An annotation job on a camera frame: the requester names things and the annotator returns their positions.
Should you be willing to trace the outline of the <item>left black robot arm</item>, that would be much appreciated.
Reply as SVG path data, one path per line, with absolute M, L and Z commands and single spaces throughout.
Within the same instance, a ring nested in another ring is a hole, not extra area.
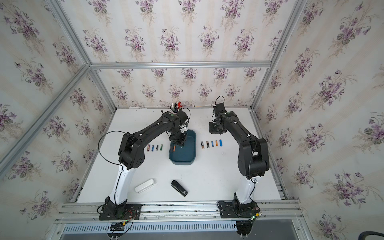
M 188 115 L 179 111 L 177 113 L 164 112 L 161 117 L 146 128 L 135 132 L 126 132 L 118 151 L 121 169 L 117 175 L 111 194 L 106 197 L 103 213 L 116 219 L 123 219 L 126 215 L 125 206 L 128 199 L 128 187 L 134 173 L 145 160 L 145 147 L 155 138 L 169 132 L 169 141 L 175 145 L 183 146 L 187 138 L 186 127 L 189 123 Z

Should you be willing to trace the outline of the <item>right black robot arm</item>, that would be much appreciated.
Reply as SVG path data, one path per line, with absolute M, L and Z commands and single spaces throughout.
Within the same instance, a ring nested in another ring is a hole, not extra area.
M 209 132 L 217 135 L 228 132 L 239 145 L 237 166 L 245 180 L 234 194 L 234 203 L 238 206 L 250 204 L 258 179 L 270 170 L 267 141 L 253 135 L 234 112 L 228 111 L 214 111 Z

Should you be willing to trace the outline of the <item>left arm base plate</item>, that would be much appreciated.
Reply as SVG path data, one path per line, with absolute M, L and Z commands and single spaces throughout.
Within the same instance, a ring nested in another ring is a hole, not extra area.
M 106 205 L 102 205 L 97 208 L 97 213 L 99 214 L 99 221 L 122 221 L 129 218 L 136 221 L 140 217 L 142 206 L 141 204 L 126 204 L 124 207 L 118 207 L 116 211 L 111 211 Z

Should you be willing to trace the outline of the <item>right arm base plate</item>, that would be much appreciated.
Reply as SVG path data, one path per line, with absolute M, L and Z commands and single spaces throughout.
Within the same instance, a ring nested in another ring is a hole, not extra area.
M 256 202 L 241 204 L 237 201 L 218 201 L 217 207 L 221 219 L 245 218 L 254 220 L 260 216 L 260 208 Z

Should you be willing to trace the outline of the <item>teal plastic storage box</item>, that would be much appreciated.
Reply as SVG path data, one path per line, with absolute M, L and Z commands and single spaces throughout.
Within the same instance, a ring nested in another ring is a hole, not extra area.
M 196 158 L 197 134 L 193 130 L 186 131 L 186 141 L 184 146 L 171 143 L 169 149 L 169 159 L 175 165 L 191 165 Z

